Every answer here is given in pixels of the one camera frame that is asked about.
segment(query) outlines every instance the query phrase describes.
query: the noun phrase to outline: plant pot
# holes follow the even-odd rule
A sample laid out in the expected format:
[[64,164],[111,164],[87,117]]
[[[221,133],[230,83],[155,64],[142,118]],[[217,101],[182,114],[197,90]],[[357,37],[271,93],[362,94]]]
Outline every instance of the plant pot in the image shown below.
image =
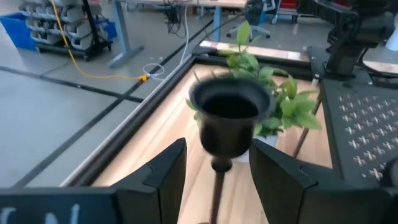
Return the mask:
[[[266,138],[264,138],[262,136],[254,136],[253,138],[258,139],[272,147],[275,147],[276,142],[278,140],[278,136],[267,136]],[[233,159],[233,161],[248,163],[249,162],[249,149],[242,156],[239,156],[239,157]]]

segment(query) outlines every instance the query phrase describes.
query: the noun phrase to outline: desk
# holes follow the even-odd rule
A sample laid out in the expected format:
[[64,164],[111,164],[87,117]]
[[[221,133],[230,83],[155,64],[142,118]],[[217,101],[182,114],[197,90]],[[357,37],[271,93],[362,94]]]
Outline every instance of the desk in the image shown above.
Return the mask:
[[[244,7],[247,0],[179,0],[180,4],[186,6],[215,6],[213,28],[221,25],[221,7]],[[141,4],[163,4],[163,0],[134,0],[135,3]],[[140,50],[144,49],[143,46],[131,48],[129,43],[129,36],[126,30],[126,22],[123,16],[122,2],[112,0],[111,2],[113,13],[115,16],[116,32],[118,33],[119,43],[121,44],[121,53],[108,62],[108,67],[117,67],[124,62],[128,61],[131,57],[135,56]],[[213,40],[220,41],[221,31],[218,29],[213,33]]]
[[[204,41],[201,46],[221,50],[228,45]],[[309,62],[308,57],[300,52],[259,47],[249,47],[248,52],[267,57]],[[396,65],[378,62],[366,63],[378,70],[397,71],[395,70]],[[158,155],[176,139],[184,137],[187,140],[188,151],[185,187],[179,219],[181,224],[197,224],[209,220],[215,176],[210,166],[211,157],[200,144],[197,123],[193,119],[194,111],[185,104],[188,91],[192,83],[195,82],[194,71],[200,78],[203,78],[210,75],[211,71],[221,73],[226,69],[209,65],[194,65],[93,184],[94,186],[109,186],[117,182]],[[284,79],[274,77],[277,83],[283,82]],[[299,91],[311,89],[314,87],[310,82],[298,81]],[[311,97],[316,98],[317,95],[318,93],[314,93]],[[332,167],[322,106],[317,111],[317,118],[323,129],[308,132],[297,158],[321,166]],[[299,128],[290,128],[285,133],[279,134],[276,148],[292,155],[301,133],[302,130]],[[234,162],[233,169],[227,173],[221,199],[219,223],[267,223],[251,178],[249,164]]]

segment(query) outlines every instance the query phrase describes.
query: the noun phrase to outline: blue storage bin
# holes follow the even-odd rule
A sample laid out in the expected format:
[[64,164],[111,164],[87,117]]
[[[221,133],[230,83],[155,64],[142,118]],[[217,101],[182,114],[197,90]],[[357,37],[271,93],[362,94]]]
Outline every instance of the blue storage bin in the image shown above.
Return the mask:
[[20,12],[0,17],[0,21],[8,34],[30,34],[30,30],[25,24],[26,16]]
[[94,23],[96,25],[100,24],[100,23],[101,24],[104,24],[104,23],[106,24],[104,26],[104,30],[108,33],[108,40],[111,40],[111,39],[113,39],[113,38],[118,36],[118,34],[116,33],[116,27],[115,27],[115,23],[114,22],[111,22],[111,21],[109,21],[107,19],[95,19]]
[[11,38],[12,43],[14,43],[16,47],[20,49],[36,51],[35,41],[30,38],[30,34],[8,34],[8,36]]
[[30,30],[25,24],[26,16],[21,13],[14,13],[0,17],[8,36],[18,48],[36,50],[35,42],[30,38]]
[[114,25],[114,22],[107,22],[108,24],[104,27],[104,30],[108,33],[108,40],[111,40],[115,37],[118,36],[116,33],[116,27]]

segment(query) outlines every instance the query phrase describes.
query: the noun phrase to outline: black cup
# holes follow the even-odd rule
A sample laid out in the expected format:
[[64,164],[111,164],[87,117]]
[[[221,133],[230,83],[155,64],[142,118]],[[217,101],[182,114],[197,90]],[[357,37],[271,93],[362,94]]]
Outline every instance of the black cup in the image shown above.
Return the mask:
[[200,141],[215,157],[232,159],[247,151],[255,124],[275,108],[272,95],[243,78],[213,78],[199,82],[190,100],[201,118]]

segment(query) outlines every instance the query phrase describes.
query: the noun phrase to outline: wooden surface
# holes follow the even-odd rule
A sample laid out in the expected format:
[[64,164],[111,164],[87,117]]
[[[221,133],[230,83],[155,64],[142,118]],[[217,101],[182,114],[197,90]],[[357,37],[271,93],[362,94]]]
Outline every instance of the wooden surface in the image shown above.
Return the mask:
[[[238,51],[237,48],[231,48],[231,44],[221,43],[221,42],[212,42],[208,40],[204,40],[200,43],[201,47],[208,47],[217,50],[234,50]],[[265,57],[274,57],[274,58],[282,58],[289,60],[298,60],[301,62],[310,62],[308,55],[303,52],[293,52],[288,50],[277,50],[277,49],[268,49],[263,47],[248,47],[248,52],[250,54],[265,56]],[[387,73],[398,73],[398,64],[392,63],[383,63],[383,62],[372,62],[372,61],[364,61],[364,64],[370,68],[373,68],[380,72]]]
[[[210,156],[201,147],[197,124],[193,119],[194,112],[186,105],[185,99],[195,82],[193,71],[199,77],[205,77],[210,75],[211,70],[216,73],[225,71],[220,67],[194,65],[101,174],[94,186],[109,186],[117,182],[158,155],[177,138],[185,137],[188,146],[187,172],[179,223],[208,222],[215,175],[210,166]],[[284,78],[275,78],[277,83],[283,80]],[[298,88],[299,91],[312,89],[307,82],[299,82]],[[291,154],[300,134],[301,129],[289,129],[279,136],[277,148]],[[309,162],[330,166],[325,128],[310,131],[299,156]],[[219,224],[227,223],[267,223],[249,164],[235,162],[233,169],[226,175]]]
[[[204,40],[200,43],[200,47],[208,47],[217,50],[232,50],[238,52],[237,47],[233,44],[221,43],[221,42],[213,42]],[[264,56],[264,57],[274,57],[274,58],[281,58],[281,59],[289,59],[289,60],[298,60],[301,62],[309,62],[307,54],[301,52],[292,52],[287,50],[277,50],[277,49],[268,49],[264,47],[248,47],[247,52],[257,56]]]

